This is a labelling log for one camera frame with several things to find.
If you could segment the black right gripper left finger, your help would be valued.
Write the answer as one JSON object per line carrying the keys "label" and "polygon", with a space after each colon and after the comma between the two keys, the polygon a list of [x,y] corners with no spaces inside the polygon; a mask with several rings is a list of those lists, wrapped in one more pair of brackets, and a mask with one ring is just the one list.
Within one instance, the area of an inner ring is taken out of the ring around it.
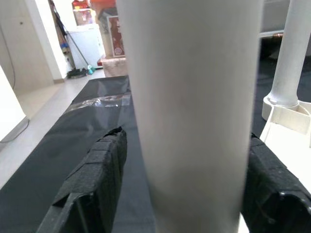
{"label": "black right gripper left finger", "polygon": [[97,140],[67,176],[36,233],[111,233],[127,158],[127,135]]}

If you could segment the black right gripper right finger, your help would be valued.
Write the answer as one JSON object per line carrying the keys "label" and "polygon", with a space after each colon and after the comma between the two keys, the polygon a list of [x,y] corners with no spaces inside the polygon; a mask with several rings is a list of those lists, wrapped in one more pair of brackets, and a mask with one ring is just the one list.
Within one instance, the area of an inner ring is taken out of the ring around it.
{"label": "black right gripper right finger", "polygon": [[311,233],[311,193],[255,134],[242,216],[250,233]]}

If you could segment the cream plastic ribbed table top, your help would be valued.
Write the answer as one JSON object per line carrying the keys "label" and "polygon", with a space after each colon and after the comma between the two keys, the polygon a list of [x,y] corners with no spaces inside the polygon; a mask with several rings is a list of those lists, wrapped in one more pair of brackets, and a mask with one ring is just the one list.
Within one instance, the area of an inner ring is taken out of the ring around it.
{"label": "cream plastic ribbed table top", "polygon": [[311,193],[311,105],[273,105],[264,98],[262,117],[266,124],[255,135]]}

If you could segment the white plastic table leg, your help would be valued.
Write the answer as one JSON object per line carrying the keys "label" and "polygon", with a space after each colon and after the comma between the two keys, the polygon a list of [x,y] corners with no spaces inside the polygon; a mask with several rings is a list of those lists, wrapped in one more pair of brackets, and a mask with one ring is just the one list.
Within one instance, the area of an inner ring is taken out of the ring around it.
{"label": "white plastic table leg", "polygon": [[297,89],[311,35],[311,0],[290,0],[276,71],[268,101],[295,106]]}
{"label": "white plastic table leg", "polygon": [[237,233],[263,0],[116,0],[156,233]]}

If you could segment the black tablecloth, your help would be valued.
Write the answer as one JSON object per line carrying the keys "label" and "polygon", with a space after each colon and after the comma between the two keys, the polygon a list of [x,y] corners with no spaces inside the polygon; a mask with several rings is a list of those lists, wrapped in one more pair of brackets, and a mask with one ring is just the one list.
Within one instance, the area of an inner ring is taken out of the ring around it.
{"label": "black tablecloth", "polygon": [[[71,105],[131,92],[128,76],[94,79]],[[150,233],[156,210],[146,184],[132,96],[128,106],[69,108],[0,190],[0,233],[35,233],[67,176],[97,140],[118,127],[126,131],[127,158],[111,233]],[[255,113],[251,134],[259,135],[262,128]]]}

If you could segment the small clear tape strip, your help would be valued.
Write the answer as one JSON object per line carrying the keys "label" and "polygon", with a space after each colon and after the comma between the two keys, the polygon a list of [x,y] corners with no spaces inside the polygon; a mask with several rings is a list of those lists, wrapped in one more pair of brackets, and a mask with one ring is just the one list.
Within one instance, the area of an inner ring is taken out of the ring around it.
{"label": "small clear tape strip", "polygon": [[105,97],[93,98],[85,100],[70,106],[70,110],[76,110],[85,107],[121,107],[128,106],[130,103],[131,94],[125,93],[122,95],[112,95]]}

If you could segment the black floor device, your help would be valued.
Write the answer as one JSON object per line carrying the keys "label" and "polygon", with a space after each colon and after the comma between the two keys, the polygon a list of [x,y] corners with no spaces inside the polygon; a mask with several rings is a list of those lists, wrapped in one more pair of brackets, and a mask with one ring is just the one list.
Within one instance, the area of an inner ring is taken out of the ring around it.
{"label": "black floor device", "polygon": [[81,77],[85,77],[87,75],[87,70],[83,69],[73,69],[67,73],[68,79],[77,79]]}

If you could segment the patterned cloth covered bench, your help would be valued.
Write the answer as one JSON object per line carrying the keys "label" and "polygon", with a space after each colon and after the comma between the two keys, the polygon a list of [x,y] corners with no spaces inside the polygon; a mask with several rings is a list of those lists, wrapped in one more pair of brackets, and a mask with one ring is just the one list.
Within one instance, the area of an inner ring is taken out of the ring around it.
{"label": "patterned cloth covered bench", "polygon": [[117,77],[128,75],[126,58],[101,59],[104,74],[106,77]]}

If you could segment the white appliance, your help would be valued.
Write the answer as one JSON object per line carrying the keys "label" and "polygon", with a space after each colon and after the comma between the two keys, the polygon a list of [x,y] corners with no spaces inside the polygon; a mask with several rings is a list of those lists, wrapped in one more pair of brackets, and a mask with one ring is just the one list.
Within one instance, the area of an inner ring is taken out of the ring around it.
{"label": "white appliance", "polygon": [[77,26],[72,31],[67,31],[67,40],[74,65],[77,69],[102,68],[98,60],[105,55],[104,44],[98,24]]}

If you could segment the red patterned box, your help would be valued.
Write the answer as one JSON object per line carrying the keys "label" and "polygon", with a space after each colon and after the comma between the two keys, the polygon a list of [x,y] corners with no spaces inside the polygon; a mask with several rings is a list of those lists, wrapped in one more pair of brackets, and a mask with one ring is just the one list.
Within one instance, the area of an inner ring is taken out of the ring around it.
{"label": "red patterned box", "polygon": [[91,9],[74,9],[73,14],[77,26],[83,26],[93,23]]}

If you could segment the long handled teal broom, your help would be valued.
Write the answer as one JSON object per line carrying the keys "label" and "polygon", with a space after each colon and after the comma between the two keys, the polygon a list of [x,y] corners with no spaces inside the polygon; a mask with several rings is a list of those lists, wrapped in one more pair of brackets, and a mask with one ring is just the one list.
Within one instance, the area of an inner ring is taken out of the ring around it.
{"label": "long handled teal broom", "polygon": [[[67,31],[72,31],[77,27],[77,25],[72,25],[71,28],[67,28],[68,24],[66,22],[66,19],[67,18],[72,19],[73,10],[66,9],[66,6],[68,6],[69,2],[73,0],[51,0],[51,1],[52,1],[51,8],[52,13],[54,14],[55,23],[61,33],[60,35],[61,49],[63,50],[64,53],[67,52],[71,54],[67,40]],[[95,68],[93,68],[91,65],[88,65],[87,68],[85,69],[87,70],[87,73],[89,75],[93,74],[95,70]]]}

